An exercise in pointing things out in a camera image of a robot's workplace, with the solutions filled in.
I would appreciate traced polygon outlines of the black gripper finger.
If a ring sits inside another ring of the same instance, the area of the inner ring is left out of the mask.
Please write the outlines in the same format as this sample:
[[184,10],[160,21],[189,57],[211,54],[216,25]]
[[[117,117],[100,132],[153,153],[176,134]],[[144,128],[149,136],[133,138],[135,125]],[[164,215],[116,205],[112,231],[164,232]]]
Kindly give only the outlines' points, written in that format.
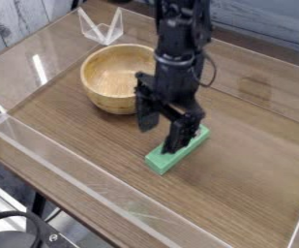
[[161,153],[175,154],[187,147],[200,124],[200,115],[193,113],[183,114],[172,121],[169,133],[163,143]]
[[159,111],[155,108],[155,101],[151,93],[144,86],[136,87],[136,115],[137,124],[141,132],[151,130],[159,121]]

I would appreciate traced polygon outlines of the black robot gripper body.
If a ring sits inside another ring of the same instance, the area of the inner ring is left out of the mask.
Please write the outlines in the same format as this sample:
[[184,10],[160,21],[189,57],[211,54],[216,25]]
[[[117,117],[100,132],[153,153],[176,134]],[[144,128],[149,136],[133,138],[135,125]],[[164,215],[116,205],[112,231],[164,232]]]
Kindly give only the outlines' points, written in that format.
[[183,114],[193,113],[204,117],[204,111],[195,99],[200,86],[204,56],[201,54],[185,57],[153,56],[153,74],[135,74],[137,86],[144,86],[155,101],[159,115],[172,123]]

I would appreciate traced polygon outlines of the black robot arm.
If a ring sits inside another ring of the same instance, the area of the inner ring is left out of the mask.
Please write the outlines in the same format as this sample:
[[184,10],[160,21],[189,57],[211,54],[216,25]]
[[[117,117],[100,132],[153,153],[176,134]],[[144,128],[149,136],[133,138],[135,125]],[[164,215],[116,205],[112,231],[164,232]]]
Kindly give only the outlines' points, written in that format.
[[148,131],[165,117],[169,132],[161,152],[173,154],[189,145],[204,118],[195,93],[211,42],[209,0],[155,0],[155,69],[137,72],[135,87],[139,129]]

